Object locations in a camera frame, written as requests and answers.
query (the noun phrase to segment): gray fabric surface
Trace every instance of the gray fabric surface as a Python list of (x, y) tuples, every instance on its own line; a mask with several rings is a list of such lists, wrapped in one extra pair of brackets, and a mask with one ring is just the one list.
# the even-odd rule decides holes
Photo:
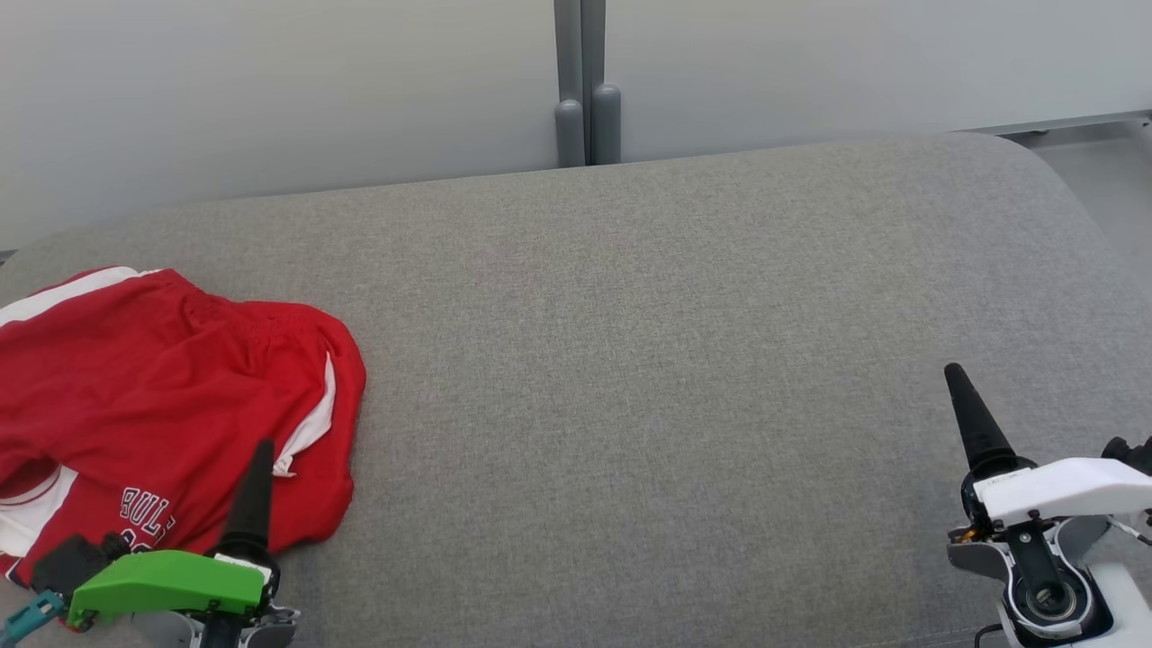
[(108, 264), (357, 337), (356, 499), (283, 563), (304, 647), (965, 646), (996, 587), (945, 557), (943, 364), (1041, 462), (1152, 430), (1149, 304), (985, 136), (183, 206), (17, 253), (0, 299)]

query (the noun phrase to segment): elastic waistband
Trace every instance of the elastic waistband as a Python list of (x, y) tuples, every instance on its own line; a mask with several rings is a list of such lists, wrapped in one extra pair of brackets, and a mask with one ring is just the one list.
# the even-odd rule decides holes
[[(317, 311), (304, 304), (229, 301), (205, 293), (170, 269), (157, 271), (141, 279), (152, 279), (175, 288), (181, 295), (184, 315), (197, 326), (212, 326), (225, 322), (255, 337), (316, 330)], [(265, 308), (244, 308), (257, 304)]]

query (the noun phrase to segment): white wall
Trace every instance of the white wall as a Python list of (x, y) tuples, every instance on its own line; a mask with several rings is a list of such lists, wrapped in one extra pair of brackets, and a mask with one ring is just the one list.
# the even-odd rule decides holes
[(608, 0), (623, 158), (1152, 108), (1147, 0)]
[(555, 166), (552, 2), (5, 0), (0, 249), (158, 204)]

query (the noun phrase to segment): printed lettering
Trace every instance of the printed lettering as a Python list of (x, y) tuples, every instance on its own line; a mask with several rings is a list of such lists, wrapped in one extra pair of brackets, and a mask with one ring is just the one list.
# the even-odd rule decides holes
[(164, 528), (162, 528), (162, 529), (160, 529), (160, 534), (156, 536), (156, 543), (157, 543), (157, 544), (160, 544), (160, 541), (161, 541), (161, 540), (164, 540), (164, 536), (168, 535), (168, 532), (169, 532), (169, 530), (172, 529), (172, 527), (174, 527), (174, 526), (176, 526), (176, 519), (175, 519), (175, 518), (173, 518), (173, 517), (169, 517), (169, 518), (168, 518), (168, 523), (167, 523), (167, 525), (165, 525), (165, 526), (164, 526)]
[(157, 506), (152, 512), (152, 519), (149, 520), (147, 523), (142, 527), (144, 529), (144, 533), (149, 534), (152, 537), (156, 537), (156, 534), (160, 533), (160, 525), (157, 523), (157, 521), (160, 519), (160, 514), (164, 513), (164, 510), (167, 507), (168, 507), (168, 500), (161, 499), (160, 505)]
[(152, 495), (151, 492), (145, 492), (136, 502), (136, 505), (132, 506), (132, 513), (131, 517), (128, 518), (128, 521), (139, 526), (141, 522), (147, 519), (147, 512), (151, 511), (152, 506), (154, 506), (159, 500), (160, 498), (158, 496)]
[(124, 496), (120, 498), (120, 517), (128, 519), (129, 511), (132, 507), (132, 502), (136, 500), (136, 496), (141, 493), (138, 488), (126, 488)]

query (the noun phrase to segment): teal connector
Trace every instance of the teal connector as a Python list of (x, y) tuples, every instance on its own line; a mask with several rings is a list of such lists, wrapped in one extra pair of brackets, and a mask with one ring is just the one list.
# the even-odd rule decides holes
[(51, 589), (45, 589), (36, 601), (8, 617), (3, 623), (3, 631), (0, 632), (0, 648), (14, 648), (22, 639), (46, 626), (48, 621), (61, 616), (65, 611), (65, 601), (59, 594)]

